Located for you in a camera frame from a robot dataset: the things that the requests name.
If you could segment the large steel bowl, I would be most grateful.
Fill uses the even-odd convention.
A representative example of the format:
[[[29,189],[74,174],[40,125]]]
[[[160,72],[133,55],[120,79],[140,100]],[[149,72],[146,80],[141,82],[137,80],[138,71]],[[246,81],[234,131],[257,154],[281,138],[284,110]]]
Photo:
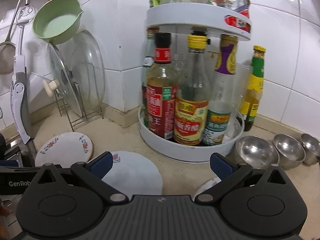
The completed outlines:
[[[279,164],[279,153],[267,140],[247,135],[239,138],[234,145],[236,161],[245,162],[253,168],[265,170],[272,164]]]

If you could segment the floral white plate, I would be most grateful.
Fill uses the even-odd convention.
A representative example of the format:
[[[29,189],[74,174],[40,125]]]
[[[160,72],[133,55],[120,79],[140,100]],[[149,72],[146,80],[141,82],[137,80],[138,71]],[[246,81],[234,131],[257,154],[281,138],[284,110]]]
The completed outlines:
[[[38,151],[35,166],[45,163],[69,168],[76,162],[88,162],[93,153],[91,139],[83,133],[67,132],[49,139]]]

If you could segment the plain white plate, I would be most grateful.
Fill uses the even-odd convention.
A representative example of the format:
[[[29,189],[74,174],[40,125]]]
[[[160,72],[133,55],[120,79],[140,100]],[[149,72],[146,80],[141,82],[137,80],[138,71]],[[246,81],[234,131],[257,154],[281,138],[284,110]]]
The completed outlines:
[[[162,194],[163,180],[157,166],[148,158],[127,151],[116,151],[113,166],[102,181],[129,199],[134,195]]]

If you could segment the purple label fish sauce bottle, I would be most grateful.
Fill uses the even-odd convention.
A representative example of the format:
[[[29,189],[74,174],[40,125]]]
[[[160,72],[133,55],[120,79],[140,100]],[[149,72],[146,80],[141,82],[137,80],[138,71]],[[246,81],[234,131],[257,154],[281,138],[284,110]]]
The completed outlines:
[[[221,35],[220,50],[214,69],[212,93],[202,139],[203,143],[208,146],[222,143],[230,120],[237,44],[238,38],[236,36]]]

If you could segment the green yellow label oil bottle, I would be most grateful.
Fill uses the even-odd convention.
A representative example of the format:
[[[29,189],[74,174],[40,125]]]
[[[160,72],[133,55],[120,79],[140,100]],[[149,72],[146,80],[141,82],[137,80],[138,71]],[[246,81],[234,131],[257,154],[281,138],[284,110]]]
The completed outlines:
[[[264,85],[264,64],[266,48],[258,45],[253,46],[253,57],[251,66],[253,72],[249,77],[249,82],[240,107],[240,114],[244,119],[244,131],[248,132],[253,124],[258,112],[259,103],[263,94]]]

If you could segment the yellow label vinegar bottle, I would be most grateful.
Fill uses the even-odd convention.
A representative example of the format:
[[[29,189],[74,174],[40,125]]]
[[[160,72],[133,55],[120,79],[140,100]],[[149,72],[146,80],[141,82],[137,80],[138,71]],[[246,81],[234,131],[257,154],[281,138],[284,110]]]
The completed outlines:
[[[178,81],[174,118],[174,139],[182,145],[195,146],[202,141],[210,97],[204,66],[206,46],[205,36],[188,36],[187,64]]]

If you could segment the small steel bowl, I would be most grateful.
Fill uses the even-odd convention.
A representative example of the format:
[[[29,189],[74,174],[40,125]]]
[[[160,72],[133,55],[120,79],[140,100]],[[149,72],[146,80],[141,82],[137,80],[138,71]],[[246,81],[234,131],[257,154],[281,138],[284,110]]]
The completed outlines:
[[[309,166],[315,165],[316,163],[318,163],[319,162],[319,141],[315,137],[306,133],[303,133],[300,136],[300,140],[306,154],[303,163]]]

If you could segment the glass pot lid with knob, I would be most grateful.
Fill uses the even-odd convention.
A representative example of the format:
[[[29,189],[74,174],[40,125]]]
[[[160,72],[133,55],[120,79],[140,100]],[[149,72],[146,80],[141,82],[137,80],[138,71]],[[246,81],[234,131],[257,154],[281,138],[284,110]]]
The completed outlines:
[[[53,72],[54,81],[58,81],[57,90],[63,96],[65,102],[71,109],[80,117],[83,114],[83,107],[81,105],[80,94],[76,88],[75,82],[72,79],[71,72],[67,64],[63,60],[61,52],[56,45],[49,43],[47,46],[50,67]]]

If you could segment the red label soy sauce bottle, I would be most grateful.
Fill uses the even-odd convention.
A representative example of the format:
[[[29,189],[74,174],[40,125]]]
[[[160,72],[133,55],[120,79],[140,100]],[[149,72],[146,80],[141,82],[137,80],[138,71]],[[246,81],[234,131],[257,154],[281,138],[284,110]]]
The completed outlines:
[[[171,34],[155,34],[155,57],[146,74],[149,130],[169,140],[173,137],[178,73],[171,64]]]

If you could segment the metal mesh strainer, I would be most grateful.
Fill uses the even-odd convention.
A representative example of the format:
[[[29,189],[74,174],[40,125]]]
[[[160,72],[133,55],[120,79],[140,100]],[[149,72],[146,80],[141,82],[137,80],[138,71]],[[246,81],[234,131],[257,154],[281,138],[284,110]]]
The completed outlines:
[[[8,75],[13,72],[14,70],[14,55],[16,46],[11,42],[11,31],[14,25],[14,22],[17,18],[18,10],[20,5],[22,4],[23,0],[18,0],[14,15],[11,20],[11,24],[9,26],[9,30],[4,42],[1,43],[1,58],[0,58],[0,68],[1,68],[1,75]],[[25,0],[25,5],[29,5],[30,0]]]

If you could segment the white two-tier spice rack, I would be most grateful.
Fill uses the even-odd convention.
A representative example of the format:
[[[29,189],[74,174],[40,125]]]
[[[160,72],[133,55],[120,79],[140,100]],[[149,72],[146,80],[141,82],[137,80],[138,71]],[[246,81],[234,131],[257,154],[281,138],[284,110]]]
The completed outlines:
[[[187,2],[162,4],[148,9],[145,25],[148,28],[160,27],[169,33],[190,34],[193,30],[200,30],[205,31],[209,38],[228,34],[237,36],[240,41],[249,41],[251,31],[228,24],[226,20],[231,16],[252,25],[249,18],[238,12],[210,4]],[[144,125],[142,109],[139,109],[138,120],[140,135],[151,149],[170,159],[193,164],[207,163],[214,152],[227,156],[244,130],[244,121],[236,120],[235,135],[229,141],[215,146],[186,146],[153,134]]]

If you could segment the green plastic ladle cup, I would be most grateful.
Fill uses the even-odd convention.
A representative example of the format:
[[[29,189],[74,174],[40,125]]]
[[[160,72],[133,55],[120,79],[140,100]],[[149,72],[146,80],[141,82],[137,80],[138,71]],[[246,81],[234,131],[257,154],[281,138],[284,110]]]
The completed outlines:
[[[33,19],[33,33],[47,43],[65,43],[78,31],[83,12],[78,0],[49,0]]]

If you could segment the white grey peeler tool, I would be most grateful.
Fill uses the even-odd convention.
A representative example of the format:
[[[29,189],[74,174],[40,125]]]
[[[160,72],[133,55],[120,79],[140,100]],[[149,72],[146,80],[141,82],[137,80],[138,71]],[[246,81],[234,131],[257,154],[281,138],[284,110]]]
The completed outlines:
[[[31,5],[25,5],[18,10],[16,25],[19,30],[18,42],[14,56],[14,71],[10,89],[11,112],[16,129],[26,145],[31,139],[31,123],[29,119],[28,93],[27,93],[27,69],[25,56],[22,53],[24,28],[35,16],[35,9]]]

